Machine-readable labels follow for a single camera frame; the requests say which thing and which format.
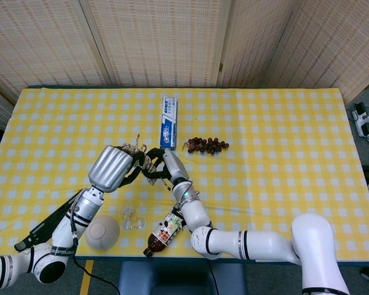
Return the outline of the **black and silver left hand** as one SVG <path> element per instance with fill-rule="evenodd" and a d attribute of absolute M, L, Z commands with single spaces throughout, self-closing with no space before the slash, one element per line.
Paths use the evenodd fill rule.
<path fill-rule="evenodd" d="M 145 153 L 107 146 L 89 171 L 89 192 L 95 197 L 132 183 L 145 163 Z"/>

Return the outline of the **black and silver right hand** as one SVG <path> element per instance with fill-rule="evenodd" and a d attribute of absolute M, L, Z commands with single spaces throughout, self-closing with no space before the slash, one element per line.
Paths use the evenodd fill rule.
<path fill-rule="evenodd" d="M 152 148 L 145 154 L 145 160 L 148 165 L 141 171 L 150 180 L 168 180 L 174 186 L 190 180 L 182 161 L 170 149 Z"/>

